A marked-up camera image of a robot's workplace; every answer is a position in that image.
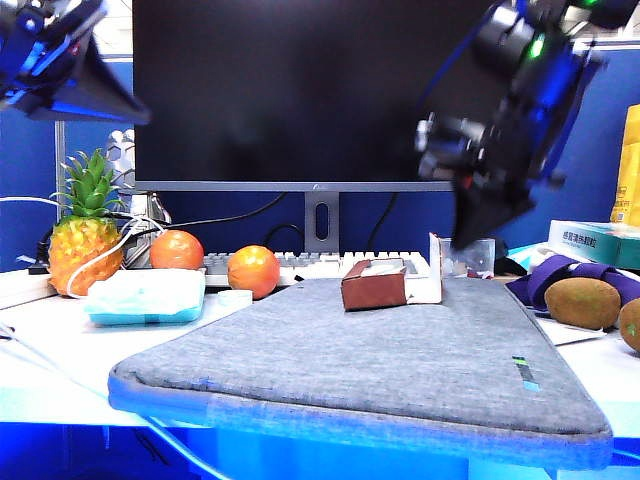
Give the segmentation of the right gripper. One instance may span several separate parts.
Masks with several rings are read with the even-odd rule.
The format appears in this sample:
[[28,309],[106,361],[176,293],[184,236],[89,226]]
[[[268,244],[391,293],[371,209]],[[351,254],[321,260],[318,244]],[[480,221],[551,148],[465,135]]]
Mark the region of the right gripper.
[[462,250],[532,210],[530,183],[553,170],[566,141],[566,89],[512,88],[486,124],[454,119],[455,222]]

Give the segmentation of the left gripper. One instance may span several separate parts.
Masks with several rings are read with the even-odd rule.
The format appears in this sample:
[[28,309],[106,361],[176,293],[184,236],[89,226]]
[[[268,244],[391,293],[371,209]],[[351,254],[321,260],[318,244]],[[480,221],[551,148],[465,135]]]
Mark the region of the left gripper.
[[107,12],[104,1],[3,1],[1,108],[24,97],[34,120],[148,123],[150,110],[115,77],[96,43],[80,41]]

